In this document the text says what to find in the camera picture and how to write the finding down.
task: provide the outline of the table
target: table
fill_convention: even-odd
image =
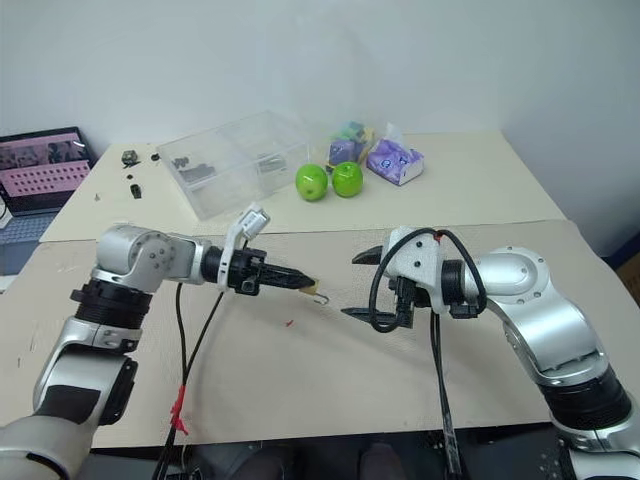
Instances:
[[[423,175],[402,187],[365,169],[363,192],[303,202],[293,185],[261,201],[272,221],[265,233],[388,228],[395,225],[484,225],[564,219],[499,132],[407,135],[425,154]],[[134,149],[142,162],[123,169]],[[58,214],[43,242],[94,240],[117,222],[186,235],[223,235],[238,211],[198,221],[153,145],[113,145]],[[142,189],[134,200],[131,183]]]
[[[640,398],[638,307],[575,225],[544,221],[454,231],[474,255],[509,244],[543,255],[557,288],[590,318],[621,381]],[[184,406],[190,435],[179,436],[179,442],[441,427],[427,312],[416,313],[413,330],[383,335],[339,311],[366,304],[373,269],[352,266],[349,260],[379,244],[385,234],[385,230],[364,230],[256,239],[255,247],[266,250],[269,261],[319,278],[331,302],[321,306],[307,295],[272,288],[264,288],[255,298],[225,298],[194,365]],[[3,319],[11,325],[0,336],[3,382],[11,385],[1,397],[0,424],[30,413],[33,384],[64,319],[76,308],[69,294],[87,281],[94,256],[94,241],[43,244],[7,294],[0,296]],[[179,384],[174,289],[174,284],[165,282],[155,295],[143,324],[145,333],[133,354],[140,368],[127,412],[122,421],[98,430],[97,447],[159,445],[164,440]],[[215,295],[213,286],[185,288],[190,347]],[[381,292],[380,308],[390,308],[387,291]],[[493,314],[485,312],[469,321],[444,317],[443,344],[455,425],[548,420],[540,393]]]

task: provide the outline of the plastic storage container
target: plastic storage container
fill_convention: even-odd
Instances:
[[[166,143],[158,153],[202,220],[270,195],[309,162],[302,131],[272,112]]]

